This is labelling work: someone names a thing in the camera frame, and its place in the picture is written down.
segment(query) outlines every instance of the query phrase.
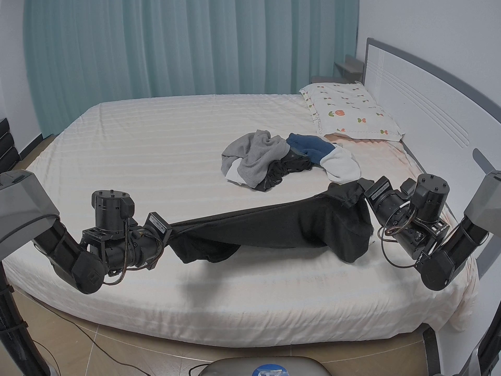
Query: black cloth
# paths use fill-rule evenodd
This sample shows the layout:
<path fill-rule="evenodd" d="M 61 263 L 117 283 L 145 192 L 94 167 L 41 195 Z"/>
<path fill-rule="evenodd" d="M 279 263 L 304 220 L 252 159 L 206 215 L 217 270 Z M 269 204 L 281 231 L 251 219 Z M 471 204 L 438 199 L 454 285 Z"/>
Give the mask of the black cloth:
<path fill-rule="evenodd" d="M 221 262 L 241 245 L 265 248 L 329 246 L 352 263 L 369 246 L 373 228 L 362 187 L 337 185 L 286 204 L 232 211 L 172 224 L 169 245 L 184 262 Z"/>
<path fill-rule="evenodd" d="M 268 166 L 265 179 L 262 180 L 254 189 L 265 192 L 275 185 L 282 182 L 282 178 L 291 172 L 302 172 L 311 170 L 313 163 L 310 158 L 295 153 L 292 149 L 280 160 L 274 160 Z"/>

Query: white wall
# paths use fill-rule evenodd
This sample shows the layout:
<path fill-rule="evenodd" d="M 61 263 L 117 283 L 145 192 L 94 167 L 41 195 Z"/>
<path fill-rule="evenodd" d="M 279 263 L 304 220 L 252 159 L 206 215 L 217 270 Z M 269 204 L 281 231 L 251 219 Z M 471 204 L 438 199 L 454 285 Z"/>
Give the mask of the white wall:
<path fill-rule="evenodd" d="M 357 58 L 367 37 L 451 72 L 501 105 L 501 0 L 360 0 Z M 470 328 L 437 334 L 442 373 L 458 373 L 501 300 L 501 258 L 480 282 Z M 498 365 L 493 374 L 501 374 Z"/>
<path fill-rule="evenodd" d="M 25 0 L 0 0 L 0 117 L 7 117 L 21 152 L 40 135 L 34 112 L 22 42 Z"/>

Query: curtain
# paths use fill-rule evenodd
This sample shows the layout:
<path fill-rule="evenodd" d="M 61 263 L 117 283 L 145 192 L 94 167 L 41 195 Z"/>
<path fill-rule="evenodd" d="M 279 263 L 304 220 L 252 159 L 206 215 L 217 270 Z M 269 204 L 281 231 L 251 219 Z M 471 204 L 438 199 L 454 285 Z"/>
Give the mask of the curtain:
<path fill-rule="evenodd" d="M 298 93 L 355 54 L 358 0 L 25 0 L 24 16 L 47 136 L 105 101 Z"/>

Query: bed frame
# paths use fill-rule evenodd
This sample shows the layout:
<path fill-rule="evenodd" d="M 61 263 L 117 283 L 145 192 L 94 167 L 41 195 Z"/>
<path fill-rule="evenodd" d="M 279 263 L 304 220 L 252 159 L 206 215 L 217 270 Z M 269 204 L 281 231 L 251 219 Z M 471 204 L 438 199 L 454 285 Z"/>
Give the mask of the bed frame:
<path fill-rule="evenodd" d="M 372 38 L 362 82 L 405 132 L 404 146 L 423 170 L 448 181 L 448 205 L 460 220 L 484 175 L 501 168 L 501 107 L 451 73 Z M 499 239 L 484 245 L 485 254 L 475 252 L 480 276 L 501 253 Z"/>

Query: floral pillow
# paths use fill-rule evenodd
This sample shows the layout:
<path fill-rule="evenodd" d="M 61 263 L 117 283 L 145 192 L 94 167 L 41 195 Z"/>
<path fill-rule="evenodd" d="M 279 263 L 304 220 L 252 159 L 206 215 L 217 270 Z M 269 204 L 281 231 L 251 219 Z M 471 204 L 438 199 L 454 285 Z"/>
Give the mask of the floral pillow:
<path fill-rule="evenodd" d="M 403 132 L 360 84 L 319 83 L 300 90 L 320 135 L 399 141 Z"/>

